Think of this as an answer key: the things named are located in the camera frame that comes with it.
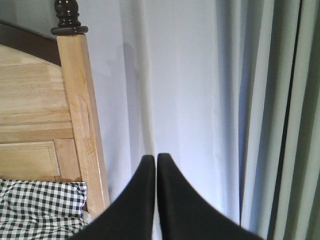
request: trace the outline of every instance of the wooden bed frame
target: wooden bed frame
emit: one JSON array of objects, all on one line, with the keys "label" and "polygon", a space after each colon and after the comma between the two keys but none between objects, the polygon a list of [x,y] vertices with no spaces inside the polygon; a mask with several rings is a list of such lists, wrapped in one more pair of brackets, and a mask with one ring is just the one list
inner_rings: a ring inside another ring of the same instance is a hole
[{"label": "wooden bed frame", "polygon": [[0,23],[0,178],[84,181],[95,218],[110,202],[88,28],[75,0],[55,9],[57,41]]}]

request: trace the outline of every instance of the pillow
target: pillow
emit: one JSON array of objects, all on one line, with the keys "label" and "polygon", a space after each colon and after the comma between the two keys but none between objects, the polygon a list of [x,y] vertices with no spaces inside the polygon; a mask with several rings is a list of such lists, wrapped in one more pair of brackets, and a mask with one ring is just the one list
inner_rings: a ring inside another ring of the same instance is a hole
[{"label": "pillow", "polygon": [[0,179],[0,239],[68,239],[86,226],[85,182]]},{"label": "pillow", "polygon": [[82,217],[87,199],[85,182],[49,182],[0,179],[0,211],[17,214]]}]

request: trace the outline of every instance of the light wood grain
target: light wood grain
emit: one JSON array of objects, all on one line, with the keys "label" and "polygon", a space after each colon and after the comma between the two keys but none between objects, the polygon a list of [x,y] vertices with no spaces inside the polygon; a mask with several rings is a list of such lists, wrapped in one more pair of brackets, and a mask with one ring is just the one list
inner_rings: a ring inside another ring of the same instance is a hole
[{"label": "light wood grain", "polygon": [[46,63],[0,66],[0,116],[68,112],[59,66]]},{"label": "light wood grain", "polygon": [[95,218],[109,205],[109,192],[96,99],[84,34],[57,37],[87,208]]},{"label": "light wood grain", "polygon": [[0,126],[0,144],[73,138],[70,122]]},{"label": "light wood grain", "polygon": [[0,144],[73,138],[61,67],[0,45]]},{"label": "light wood grain", "polygon": [[62,182],[81,181],[75,140],[56,139],[54,146],[60,169],[60,176],[55,179]]},{"label": "light wood grain", "polygon": [[4,45],[0,45],[0,56],[0,66],[46,63],[39,57]]},{"label": "light wood grain", "polygon": [[59,165],[53,141],[0,144],[0,178],[54,181]]}]

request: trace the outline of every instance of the bed post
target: bed post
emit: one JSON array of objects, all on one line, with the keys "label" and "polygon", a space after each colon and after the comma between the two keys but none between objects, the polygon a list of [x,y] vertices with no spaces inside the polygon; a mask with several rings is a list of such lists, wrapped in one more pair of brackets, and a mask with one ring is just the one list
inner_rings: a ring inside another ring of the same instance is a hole
[{"label": "bed post", "polygon": [[98,121],[86,26],[78,21],[76,0],[55,0],[57,35],[82,180],[87,183],[87,210],[95,218],[110,204],[105,159]]}]

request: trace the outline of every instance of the curtain fold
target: curtain fold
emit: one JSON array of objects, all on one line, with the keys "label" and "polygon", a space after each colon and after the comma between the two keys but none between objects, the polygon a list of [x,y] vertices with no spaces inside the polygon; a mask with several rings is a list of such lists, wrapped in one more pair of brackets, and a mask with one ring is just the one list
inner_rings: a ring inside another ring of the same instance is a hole
[{"label": "curtain fold", "polygon": [[265,161],[261,204],[257,217],[257,233],[267,238],[274,200],[285,114],[294,59],[299,16],[299,1],[276,1],[272,27],[268,86],[262,131],[269,132],[266,149],[260,157]]},{"label": "curtain fold", "polygon": [[[292,83],[292,95],[288,118],[288,130],[285,144],[283,170],[281,176],[279,203],[277,208],[274,231],[275,240],[283,239],[284,237],[285,239],[291,239],[291,237],[292,239],[302,239],[296,238],[296,231],[294,230],[295,227],[292,229],[291,227],[293,226],[286,228],[286,224],[290,224],[291,222],[293,223],[293,225],[296,225],[296,222],[288,218],[288,210],[290,205],[289,203],[290,200],[293,199],[291,198],[291,192],[292,190],[295,190],[294,188],[292,188],[295,187],[292,185],[294,181],[293,176],[295,170],[295,163],[303,162],[302,165],[304,165],[306,161],[306,158],[297,158],[297,151],[299,150],[299,148],[305,148],[303,144],[298,145],[299,131],[301,129],[300,127],[303,114],[303,104],[308,80],[310,55],[317,19],[318,6],[319,1],[317,0],[306,0],[302,2],[300,30],[297,40],[298,42]],[[304,176],[301,175],[301,173],[299,174],[299,176],[302,178],[297,180],[303,181]],[[296,195],[293,201],[299,202],[299,195]]]},{"label": "curtain fold", "polygon": [[317,239],[319,0],[301,0],[300,22],[299,0],[78,1],[92,12],[80,20],[112,200],[142,155],[169,152],[242,227],[265,239]]}]

